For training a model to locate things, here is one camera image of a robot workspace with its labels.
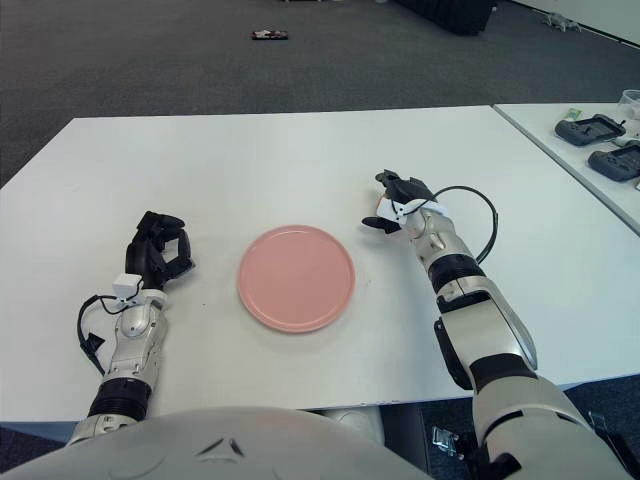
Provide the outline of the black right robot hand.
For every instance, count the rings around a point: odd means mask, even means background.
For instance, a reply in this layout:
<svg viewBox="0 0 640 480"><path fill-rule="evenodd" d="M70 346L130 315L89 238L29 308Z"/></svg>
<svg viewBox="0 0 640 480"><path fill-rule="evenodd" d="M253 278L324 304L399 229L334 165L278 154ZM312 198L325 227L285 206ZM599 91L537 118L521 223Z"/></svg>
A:
<svg viewBox="0 0 640 480"><path fill-rule="evenodd" d="M435 201L431 190L419 179L401 178L391 170L383 170L375 175L375 180L384 187L374 216L361 220L364 226L382 230L385 234L406 228L409 217Z"/></svg>

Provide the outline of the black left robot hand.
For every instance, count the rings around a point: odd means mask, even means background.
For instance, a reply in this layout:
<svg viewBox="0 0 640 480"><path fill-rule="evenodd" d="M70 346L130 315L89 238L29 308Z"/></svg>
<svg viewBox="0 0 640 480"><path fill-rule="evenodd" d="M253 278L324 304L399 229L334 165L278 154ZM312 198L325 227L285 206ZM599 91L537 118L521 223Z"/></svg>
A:
<svg viewBox="0 0 640 480"><path fill-rule="evenodd" d="M166 261L166 244L178 242L177 256ZM147 211L136 227L136 233L126 250L125 272L140 275L144 289L162 290L165 284L183 275L194 263L183 220Z"/></svg>

